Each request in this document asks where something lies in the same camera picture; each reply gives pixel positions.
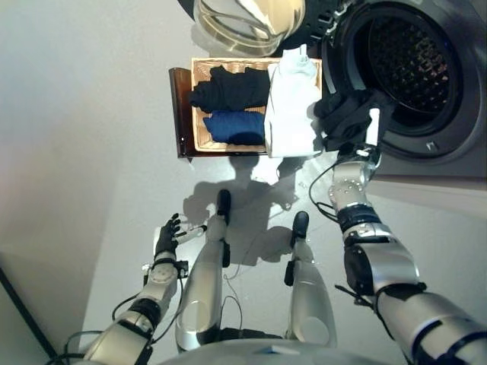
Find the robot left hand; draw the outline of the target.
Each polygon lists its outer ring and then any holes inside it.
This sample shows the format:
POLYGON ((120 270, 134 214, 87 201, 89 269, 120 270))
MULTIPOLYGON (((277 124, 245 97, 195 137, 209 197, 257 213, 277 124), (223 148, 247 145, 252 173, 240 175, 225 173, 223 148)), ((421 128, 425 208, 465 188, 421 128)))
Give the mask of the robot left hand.
POLYGON ((184 221, 181 221, 180 215, 176 213, 163 226, 156 229, 154 234, 154 261, 167 257, 175 259, 178 246, 201 237, 207 231, 207 226, 204 224, 190 227, 187 230, 181 228, 182 224, 184 221))

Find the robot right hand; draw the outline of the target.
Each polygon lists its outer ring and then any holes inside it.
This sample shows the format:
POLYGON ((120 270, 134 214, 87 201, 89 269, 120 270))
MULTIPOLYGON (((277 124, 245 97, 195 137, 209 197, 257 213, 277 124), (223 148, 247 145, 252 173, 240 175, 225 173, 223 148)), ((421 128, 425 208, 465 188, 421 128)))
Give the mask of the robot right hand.
POLYGON ((352 160, 370 160, 376 151, 379 140, 380 109, 371 108, 368 112, 371 122, 366 129, 364 142, 353 147, 341 149, 337 156, 339 163, 352 160))

